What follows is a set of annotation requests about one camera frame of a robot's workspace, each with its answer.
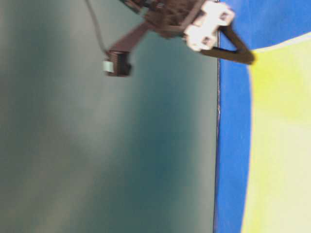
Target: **black cable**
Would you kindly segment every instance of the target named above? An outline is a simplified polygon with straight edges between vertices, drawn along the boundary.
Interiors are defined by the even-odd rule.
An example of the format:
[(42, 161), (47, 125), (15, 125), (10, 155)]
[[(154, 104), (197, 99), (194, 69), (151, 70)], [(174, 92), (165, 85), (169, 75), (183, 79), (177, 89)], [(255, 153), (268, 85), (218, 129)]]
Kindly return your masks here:
[(99, 47), (101, 48), (101, 51), (103, 52), (103, 54), (105, 54), (106, 56), (109, 57), (109, 52), (106, 50), (105, 46), (104, 46), (104, 42), (103, 42), (103, 37), (102, 37), (102, 33), (101, 33), (101, 28), (99, 26), (97, 17), (95, 15), (95, 12), (92, 8), (92, 5), (90, 3), (89, 0), (85, 0), (86, 5), (87, 5), (87, 9), (91, 15), (92, 21), (93, 21), (93, 25), (94, 25), (94, 29), (95, 29), (95, 34), (96, 34), (96, 38), (97, 38), (97, 42)]

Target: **blue and yellow cloth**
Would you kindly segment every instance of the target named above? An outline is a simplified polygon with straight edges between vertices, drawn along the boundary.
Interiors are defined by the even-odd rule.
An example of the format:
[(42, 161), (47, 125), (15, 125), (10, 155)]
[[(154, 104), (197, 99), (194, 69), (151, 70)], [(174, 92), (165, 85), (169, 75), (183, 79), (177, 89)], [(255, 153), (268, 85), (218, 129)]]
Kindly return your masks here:
[(214, 230), (311, 232), (311, 2), (225, 2), (256, 62), (221, 61)]

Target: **white connector block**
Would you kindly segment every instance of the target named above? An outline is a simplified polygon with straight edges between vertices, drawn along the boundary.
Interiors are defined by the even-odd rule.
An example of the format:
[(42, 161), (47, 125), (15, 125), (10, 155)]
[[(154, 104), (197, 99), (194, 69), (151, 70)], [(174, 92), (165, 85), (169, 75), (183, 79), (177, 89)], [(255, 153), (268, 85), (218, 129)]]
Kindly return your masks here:
[(194, 51), (210, 50), (217, 42), (217, 30), (228, 26), (235, 17), (229, 6), (222, 2), (207, 0), (199, 16), (184, 31), (187, 45)]

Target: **small white label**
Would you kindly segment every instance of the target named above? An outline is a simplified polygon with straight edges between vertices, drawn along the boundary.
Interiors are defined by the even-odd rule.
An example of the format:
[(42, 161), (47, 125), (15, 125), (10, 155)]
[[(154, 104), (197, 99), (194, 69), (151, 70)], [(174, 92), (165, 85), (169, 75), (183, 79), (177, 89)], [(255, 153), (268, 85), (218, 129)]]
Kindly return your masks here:
[(103, 69), (106, 72), (113, 73), (113, 62), (103, 61)]

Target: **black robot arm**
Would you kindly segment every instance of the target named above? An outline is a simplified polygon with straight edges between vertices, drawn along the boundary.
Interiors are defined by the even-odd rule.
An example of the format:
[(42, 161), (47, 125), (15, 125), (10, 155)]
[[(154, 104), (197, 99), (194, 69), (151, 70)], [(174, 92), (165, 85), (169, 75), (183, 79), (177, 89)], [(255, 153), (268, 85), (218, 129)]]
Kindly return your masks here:
[(130, 52), (146, 35), (149, 25), (146, 22), (139, 24), (109, 49), (109, 57), (104, 61), (104, 70), (108, 76), (128, 76), (131, 65), (128, 63)]

